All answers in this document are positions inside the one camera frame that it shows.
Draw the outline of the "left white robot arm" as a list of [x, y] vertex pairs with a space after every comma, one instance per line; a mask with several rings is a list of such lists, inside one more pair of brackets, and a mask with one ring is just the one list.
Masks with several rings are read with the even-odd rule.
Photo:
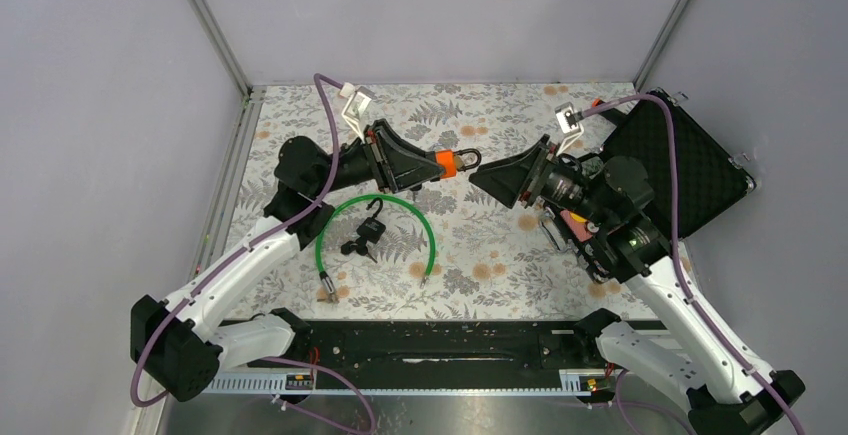
[[266, 357], [296, 366], [310, 340], [283, 311], [226, 326], [223, 321], [275, 267], [316, 240], [336, 209], [327, 194], [368, 181], [379, 192], [418, 190], [455, 176], [460, 155], [425, 151], [403, 140], [384, 119], [350, 144], [323, 150], [307, 136], [285, 141], [274, 171], [276, 193], [248, 233], [196, 279], [161, 300], [146, 295], [130, 312], [130, 396], [137, 407], [158, 402], [139, 394], [150, 376], [179, 401], [200, 394], [221, 371]]

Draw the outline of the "orange black padlock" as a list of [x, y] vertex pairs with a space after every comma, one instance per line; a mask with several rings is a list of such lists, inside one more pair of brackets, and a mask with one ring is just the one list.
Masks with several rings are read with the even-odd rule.
[[476, 169], [482, 161], [482, 154], [475, 148], [457, 151], [442, 150], [434, 153], [435, 162], [442, 169], [440, 179], [455, 177], [458, 173]]

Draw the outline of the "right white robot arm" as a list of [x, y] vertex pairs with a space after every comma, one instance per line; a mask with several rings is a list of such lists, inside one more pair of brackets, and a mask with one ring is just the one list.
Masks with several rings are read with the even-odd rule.
[[470, 181], [506, 207], [542, 200], [593, 225], [594, 258], [681, 346], [674, 353], [644, 341], [603, 309], [582, 320], [583, 333], [573, 341], [583, 365], [607, 361], [638, 376], [674, 401], [698, 434], [762, 434], [791, 418], [803, 381], [756, 355], [685, 273], [678, 242], [643, 211], [654, 193], [639, 160], [615, 156], [586, 176], [541, 139], [521, 154], [481, 165]]

